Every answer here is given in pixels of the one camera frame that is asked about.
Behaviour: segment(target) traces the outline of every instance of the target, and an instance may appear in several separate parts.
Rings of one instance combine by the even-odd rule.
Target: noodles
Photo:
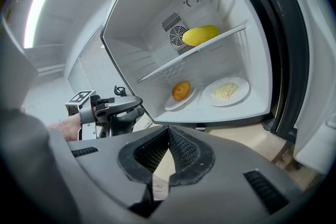
[[[223,86],[220,86],[217,90],[214,91],[212,96],[216,99],[230,99],[232,94],[238,90],[238,86],[234,83],[226,83]]]

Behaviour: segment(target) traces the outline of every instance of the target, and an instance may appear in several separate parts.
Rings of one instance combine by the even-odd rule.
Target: refrigerator fan vent
[[[186,56],[186,57],[183,57],[183,60],[187,59],[187,58],[190,57],[191,55],[194,55],[194,54],[198,53],[199,51],[200,51],[200,50],[198,50],[198,51],[196,51],[196,52],[193,52],[192,54],[189,54],[189,55]]]
[[[167,32],[178,22],[182,21],[181,17],[177,12],[174,12],[171,16],[169,16],[166,20],[163,21],[162,27]]]
[[[178,25],[172,28],[169,34],[169,39],[172,44],[176,46],[183,45],[184,42],[182,41],[183,34],[187,31],[183,26]]]
[[[178,55],[182,55],[183,53],[185,53],[185,52],[187,52],[187,51],[189,51],[189,50],[191,50],[193,48],[195,48],[195,47],[189,46],[189,45],[185,45],[183,48],[177,50]]]

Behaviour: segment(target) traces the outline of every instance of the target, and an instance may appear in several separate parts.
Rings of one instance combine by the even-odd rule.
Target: black vent slot
[[[288,200],[259,171],[247,172],[244,176],[270,214],[288,204]]]
[[[92,147],[83,148],[81,150],[72,151],[72,154],[75,158],[77,158],[77,157],[88,155],[88,154],[91,154],[91,153],[97,152],[97,151],[98,151],[98,149],[96,149],[94,146],[92,146]]]

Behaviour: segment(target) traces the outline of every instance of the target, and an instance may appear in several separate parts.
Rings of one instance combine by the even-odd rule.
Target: plate of noodles
[[[211,83],[203,91],[203,98],[214,106],[232,105],[242,100],[249,92],[250,84],[242,78],[230,77]]]

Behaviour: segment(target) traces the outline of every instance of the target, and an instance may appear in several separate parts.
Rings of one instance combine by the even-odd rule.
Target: white plate
[[[196,88],[191,88],[190,92],[188,93],[187,97],[182,99],[181,101],[176,101],[173,96],[167,100],[166,104],[164,105],[164,109],[170,111],[179,108],[183,104],[185,104],[196,92]]]
[[[213,97],[213,93],[221,86],[226,83],[234,83],[238,86],[238,89],[231,95],[231,97],[227,100],[221,100]],[[243,99],[250,90],[250,84],[242,78],[231,77],[217,80],[211,83],[208,87],[206,87],[203,91],[203,98],[206,102],[214,106],[227,106],[232,105],[239,102]]]

